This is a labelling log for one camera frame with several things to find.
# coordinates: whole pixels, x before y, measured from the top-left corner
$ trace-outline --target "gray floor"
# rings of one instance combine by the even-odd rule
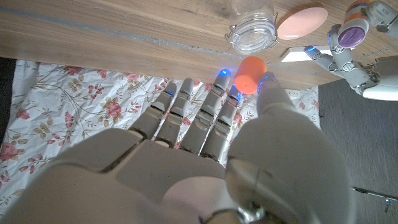
[[[368,100],[345,80],[319,87],[320,124],[346,159],[353,186],[398,195],[398,102]],[[398,223],[398,202],[354,192],[356,223]]]

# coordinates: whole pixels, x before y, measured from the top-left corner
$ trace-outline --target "wood grain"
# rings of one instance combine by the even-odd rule
[[[221,69],[236,71],[240,60],[195,50],[40,21],[0,12],[0,52],[11,58],[134,72],[212,83]],[[336,78],[269,65],[285,88],[304,89]]]
[[[258,55],[267,62],[275,63],[280,61],[279,57],[288,47],[327,44],[326,33],[333,24],[342,22],[345,10],[352,1],[316,2],[329,12],[328,19],[319,29],[299,39],[281,40],[274,49]],[[295,9],[313,3],[312,0],[276,1],[274,11],[283,19],[297,11]],[[224,39],[229,27],[229,4],[230,0],[20,0],[0,3],[5,7],[46,16],[236,54]],[[359,57],[394,43],[397,41],[371,29],[368,38],[354,51],[354,56]],[[389,51],[388,55],[394,55],[398,53],[398,48]]]
[[[282,82],[293,89],[301,89],[304,87],[319,85],[327,82],[332,82],[338,78],[333,75],[326,74],[323,70],[315,63],[302,63],[296,62],[290,65],[285,63],[280,63],[280,56],[289,47],[301,47],[306,45],[325,45],[327,44],[326,33],[329,28],[336,23],[340,23],[343,20],[344,11],[351,1],[349,0],[339,0],[339,1],[312,1],[312,0],[281,0],[274,3],[274,11],[279,13],[279,20],[277,24],[281,23],[281,19],[287,17],[289,14],[295,12],[297,9],[303,6],[309,6],[311,4],[322,5],[329,12],[328,19],[326,22],[315,32],[295,40],[281,42],[273,49],[267,49],[263,52],[256,54],[256,56],[262,58],[264,61],[271,63],[269,68],[273,69],[275,73],[279,73],[279,76],[283,77],[285,80]],[[227,53],[233,57],[241,57],[232,49],[231,44],[227,43],[224,39],[224,34],[228,31],[229,26],[229,4],[230,0],[19,0],[19,1],[3,1],[0,2],[0,7],[6,7],[9,9],[17,9],[25,12],[33,12],[41,16],[46,16],[47,19],[59,18],[64,21],[72,21],[80,24],[86,24],[88,26],[103,27],[105,29],[112,29],[116,32],[126,32],[131,34],[144,35],[152,37],[159,40],[167,40],[175,43],[184,44],[188,47],[199,47],[202,51],[210,50],[215,53]],[[8,37],[11,38],[8,43],[20,45],[17,41],[18,37],[13,35],[20,35],[20,33],[11,32],[12,29],[16,27],[11,27],[9,29]],[[41,29],[41,32],[52,32],[46,29]],[[25,35],[25,40],[28,37],[32,37],[29,32],[23,32]],[[71,38],[69,41],[83,42],[77,40],[81,38],[80,36],[69,36]],[[213,75],[196,75],[199,71],[203,71],[204,68],[212,68],[211,72],[215,73],[216,69],[222,69],[223,63],[235,68],[239,65],[239,60],[233,58],[224,58],[221,56],[216,56],[210,54],[209,56],[203,55],[203,52],[199,52],[199,57],[196,57],[196,52],[186,49],[177,49],[178,46],[161,46],[154,45],[153,43],[145,43],[145,41],[140,40],[126,40],[125,37],[120,37],[117,35],[109,35],[108,42],[112,45],[114,49],[125,49],[123,44],[127,42],[134,42],[136,45],[142,45],[139,48],[140,51],[134,50],[134,55],[146,55],[146,64],[153,63],[157,66],[165,66],[158,63],[158,60],[165,60],[165,62],[173,60],[172,66],[182,66],[186,69],[192,66],[190,73],[193,73],[194,78],[204,82],[211,82]],[[368,38],[362,43],[357,49],[354,50],[354,57],[360,58],[362,63],[371,63],[376,57],[396,55],[398,54],[398,47],[389,48],[393,44],[398,44],[396,40],[391,39],[386,35],[377,33],[374,29],[371,29],[368,34]],[[163,48],[160,50],[162,55],[146,54],[144,47],[150,45],[151,52],[155,52],[154,46]],[[27,58],[26,55],[22,54],[23,50],[19,49],[19,52],[11,52],[16,49],[16,46],[9,46],[8,52],[0,50],[0,55],[8,57]],[[90,48],[93,51],[93,55],[99,53],[99,50],[95,45],[84,46]],[[382,52],[378,52],[380,49],[387,49]],[[36,53],[33,52],[29,56],[31,60],[45,60],[45,52],[41,52],[41,48],[35,48]],[[73,57],[77,57],[80,51],[70,52],[69,54]],[[52,57],[46,57],[54,63],[69,63],[74,64],[74,61],[65,60],[64,58],[57,58],[57,54]],[[197,58],[202,58],[202,62],[195,62]],[[138,62],[133,62],[137,67],[133,68],[132,62],[129,65],[124,65],[121,60],[120,62],[114,62],[112,65],[107,65],[108,62],[97,61],[94,59],[90,63],[86,63],[85,60],[79,62],[80,66],[83,67],[94,67],[94,68],[104,68],[111,70],[129,70],[130,72],[145,73],[146,75],[151,75],[148,72],[151,70],[143,69],[146,67],[144,65],[138,65]],[[165,73],[155,74],[158,76],[176,76],[183,78],[184,75],[173,72],[173,70],[178,70],[177,68],[163,68],[159,70],[166,70]]]

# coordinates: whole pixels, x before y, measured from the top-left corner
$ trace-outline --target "robotic hand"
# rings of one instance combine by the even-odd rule
[[[398,39],[398,12],[387,4],[374,1],[364,12],[377,30]],[[398,56],[377,58],[375,63],[363,67],[353,61],[351,49],[338,44],[340,25],[328,33],[331,55],[321,54],[308,46],[305,53],[317,64],[334,75],[344,78],[357,94],[375,100],[398,101]]]
[[[220,165],[240,98],[232,87],[214,122],[230,76],[218,75],[182,150],[172,148],[191,79],[154,141],[173,83],[128,131],[107,129],[59,155],[2,223],[353,223],[344,160],[271,73],[259,87],[259,117],[242,127]]]

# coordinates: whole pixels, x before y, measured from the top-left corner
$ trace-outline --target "floral tablecloth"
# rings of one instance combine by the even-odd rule
[[[182,83],[18,60],[11,117],[0,152],[0,215],[23,193],[38,169],[68,147],[106,128],[127,129],[171,82],[178,86]],[[176,147],[211,87],[212,84],[195,82]],[[256,97],[243,96],[228,136],[229,144],[240,127],[257,116]],[[293,102],[319,127],[317,87],[301,91],[300,99]]]

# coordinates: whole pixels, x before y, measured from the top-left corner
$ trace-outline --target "pink lid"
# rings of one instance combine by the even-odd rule
[[[296,12],[279,26],[278,37],[282,40],[303,37],[320,27],[327,17],[328,11],[322,7],[311,7]]]

